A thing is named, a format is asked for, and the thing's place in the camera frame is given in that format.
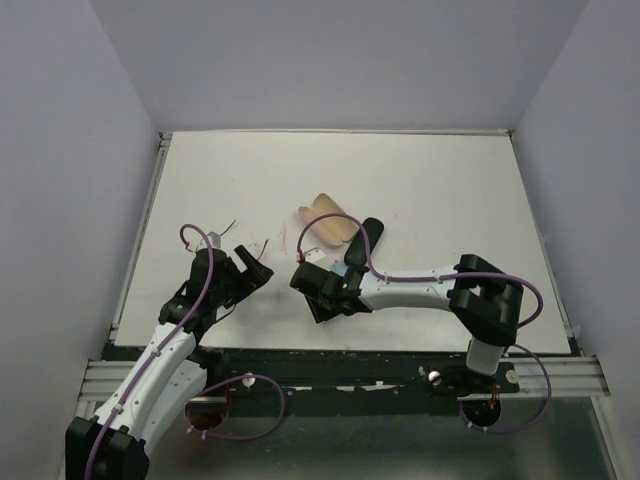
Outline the thin wire-frame glasses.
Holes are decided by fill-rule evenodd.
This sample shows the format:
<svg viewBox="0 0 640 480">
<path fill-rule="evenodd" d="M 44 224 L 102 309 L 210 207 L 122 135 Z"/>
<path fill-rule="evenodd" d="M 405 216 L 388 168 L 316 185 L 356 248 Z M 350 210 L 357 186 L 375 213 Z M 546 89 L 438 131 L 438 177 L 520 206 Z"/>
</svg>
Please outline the thin wire-frame glasses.
<svg viewBox="0 0 640 480">
<path fill-rule="evenodd" d="M 233 219 L 220 232 L 222 246 L 235 247 L 243 245 L 257 260 L 264 260 L 270 239 L 265 233 L 258 231 L 252 223 Z"/>
</svg>

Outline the black glasses case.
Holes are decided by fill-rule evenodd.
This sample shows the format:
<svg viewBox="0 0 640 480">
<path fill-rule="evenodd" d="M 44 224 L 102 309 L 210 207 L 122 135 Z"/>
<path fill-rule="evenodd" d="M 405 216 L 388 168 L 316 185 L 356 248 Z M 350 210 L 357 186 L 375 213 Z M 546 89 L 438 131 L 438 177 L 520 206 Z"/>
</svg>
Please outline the black glasses case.
<svg viewBox="0 0 640 480">
<path fill-rule="evenodd" d="M 368 253 L 371 253 L 379 242 L 385 226 L 377 218 L 369 217 L 362 222 L 344 254 L 344 262 L 348 267 L 366 267 L 368 265 Z"/>
</svg>

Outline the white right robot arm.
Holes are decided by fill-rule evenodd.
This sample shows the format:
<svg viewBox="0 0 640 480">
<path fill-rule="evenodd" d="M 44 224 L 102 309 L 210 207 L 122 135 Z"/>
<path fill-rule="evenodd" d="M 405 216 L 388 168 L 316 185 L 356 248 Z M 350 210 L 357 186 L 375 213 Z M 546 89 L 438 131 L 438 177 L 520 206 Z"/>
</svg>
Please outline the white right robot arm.
<svg viewBox="0 0 640 480">
<path fill-rule="evenodd" d="M 314 320 L 372 313 L 391 308 L 450 312 L 471 335 L 460 379 L 480 392 L 496 380 L 499 361 L 516 341 L 523 286 L 484 259 L 463 255 L 453 266 L 418 273 L 376 276 L 368 267 L 349 267 L 343 275 L 305 261 L 290 287 L 301 293 Z"/>
</svg>

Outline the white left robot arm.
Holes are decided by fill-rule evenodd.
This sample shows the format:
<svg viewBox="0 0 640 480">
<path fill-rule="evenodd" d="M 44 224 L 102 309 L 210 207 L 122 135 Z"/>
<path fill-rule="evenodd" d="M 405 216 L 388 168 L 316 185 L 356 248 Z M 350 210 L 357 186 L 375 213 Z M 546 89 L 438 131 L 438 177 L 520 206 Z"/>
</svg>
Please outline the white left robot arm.
<svg viewBox="0 0 640 480">
<path fill-rule="evenodd" d="M 90 418 L 76 417 L 65 433 L 68 479 L 143 479 L 152 450 L 197 393 L 214 393 L 220 368 L 191 356 L 204 334 L 231 308 L 265 286 L 273 271 L 244 246 L 244 263 L 218 248 L 196 252 L 188 279 L 160 309 L 144 351 L 113 394 Z"/>
</svg>

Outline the pink glasses case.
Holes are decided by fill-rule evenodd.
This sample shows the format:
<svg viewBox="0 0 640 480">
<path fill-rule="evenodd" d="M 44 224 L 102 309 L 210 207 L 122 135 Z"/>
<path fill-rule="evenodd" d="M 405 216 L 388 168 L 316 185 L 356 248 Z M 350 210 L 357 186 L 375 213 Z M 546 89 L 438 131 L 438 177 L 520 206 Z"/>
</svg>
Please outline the pink glasses case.
<svg viewBox="0 0 640 480">
<path fill-rule="evenodd" d="M 334 216 L 327 217 L 314 223 L 311 231 L 329 247 L 338 248 L 350 242 L 358 231 L 358 227 L 350 220 L 337 216 L 337 213 L 345 214 L 345 211 L 326 193 L 316 196 L 310 206 L 300 206 L 298 214 L 304 224 L 322 215 L 334 213 Z"/>
</svg>

